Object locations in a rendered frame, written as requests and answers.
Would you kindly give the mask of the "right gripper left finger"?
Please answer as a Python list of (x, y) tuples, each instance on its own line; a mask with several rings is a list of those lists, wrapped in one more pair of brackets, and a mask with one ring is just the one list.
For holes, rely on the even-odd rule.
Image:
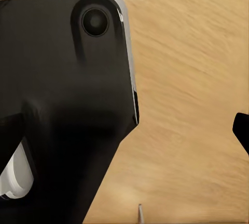
[(27, 132), (22, 113), (0, 118), (0, 175)]

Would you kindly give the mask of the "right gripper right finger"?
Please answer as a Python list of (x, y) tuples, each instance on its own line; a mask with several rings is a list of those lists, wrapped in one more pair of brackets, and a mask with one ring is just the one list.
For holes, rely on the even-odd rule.
[(249, 155), (249, 115), (237, 113), (232, 131)]

